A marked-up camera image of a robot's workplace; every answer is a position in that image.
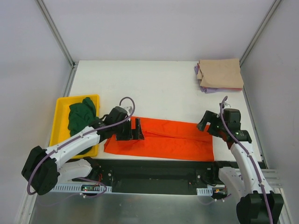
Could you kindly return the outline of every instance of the orange cloth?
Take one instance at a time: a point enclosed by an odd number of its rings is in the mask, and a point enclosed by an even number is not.
[[[132,117],[132,128],[135,118]],[[116,141],[105,143],[105,152],[121,155],[148,156],[190,161],[214,161],[213,140],[209,133],[201,132],[196,124],[140,118],[145,140]]]

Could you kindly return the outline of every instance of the green cloth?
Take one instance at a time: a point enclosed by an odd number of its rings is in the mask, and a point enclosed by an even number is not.
[[[70,130],[71,136],[81,132],[92,121],[98,119],[95,106],[89,97],[83,99],[82,103],[70,105],[70,110],[69,125],[67,128]],[[89,147],[83,150],[78,155],[83,155],[89,152],[91,148],[92,147]]]

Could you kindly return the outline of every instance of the yellow tray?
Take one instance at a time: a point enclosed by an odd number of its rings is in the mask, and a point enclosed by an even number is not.
[[[69,125],[69,113],[70,113],[70,105],[75,103],[82,103],[82,100],[86,97],[89,97],[97,111],[97,116],[99,115],[100,108],[100,97],[98,95],[86,95],[86,96],[77,96],[77,97],[61,97],[57,99],[54,121],[52,127],[52,134],[50,139],[50,146],[56,145],[66,139],[68,139],[70,135],[70,130],[67,128]],[[76,155],[72,159],[80,159],[85,156],[97,156],[98,155],[99,145],[95,145],[92,149],[83,155]]]

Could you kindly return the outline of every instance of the white wall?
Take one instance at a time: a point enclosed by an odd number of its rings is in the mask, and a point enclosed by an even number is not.
[[[0,223],[15,223],[30,150],[45,146],[70,67],[33,0],[0,2]]]
[[[257,132],[299,223],[299,1],[284,0],[242,66]]]
[[[45,0],[75,61],[240,58],[273,0]]]

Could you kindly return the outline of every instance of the white tabletop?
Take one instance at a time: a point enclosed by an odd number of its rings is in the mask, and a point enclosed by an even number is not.
[[[135,116],[199,123],[206,110],[218,113],[219,103],[228,95],[228,103],[240,110],[241,127],[249,132],[255,156],[261,161],[243,92],[202,93],[194,73],[196,63],[80,61],[70,96],[98,94],[100,116],[109,113],[121,98],[130,96],[136,104]],[[130,106],[131,102],[122,105]],[[213,149],[216,161],[235,161],[221,138],[213,137]],[[159,159],[105,153],[103,144],[97,158]]]

